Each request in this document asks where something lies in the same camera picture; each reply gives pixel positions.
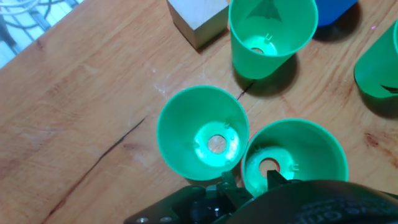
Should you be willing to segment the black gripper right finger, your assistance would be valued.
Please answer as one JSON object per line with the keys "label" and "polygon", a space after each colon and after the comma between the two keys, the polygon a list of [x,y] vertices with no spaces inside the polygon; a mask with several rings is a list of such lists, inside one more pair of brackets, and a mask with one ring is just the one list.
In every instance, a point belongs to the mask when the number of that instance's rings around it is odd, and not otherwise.
{"label": "black gripper right finger", "polygon": [[277,170],[268,170],[267,171],[267,189],[268,190],[283,187],[287,183],[288,183],[288,180],[285,179]]}

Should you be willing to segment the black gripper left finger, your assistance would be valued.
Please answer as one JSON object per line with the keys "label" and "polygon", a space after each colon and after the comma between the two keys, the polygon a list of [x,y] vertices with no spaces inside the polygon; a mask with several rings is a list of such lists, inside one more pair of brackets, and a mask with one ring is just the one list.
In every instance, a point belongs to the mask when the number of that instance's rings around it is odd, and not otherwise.
{"label": "black gripper left finger", "polygon": [[207,187],[189,185],[124,220],[124,224],[225,223],[252,199],[236,185],[231,172],[222,181]]}

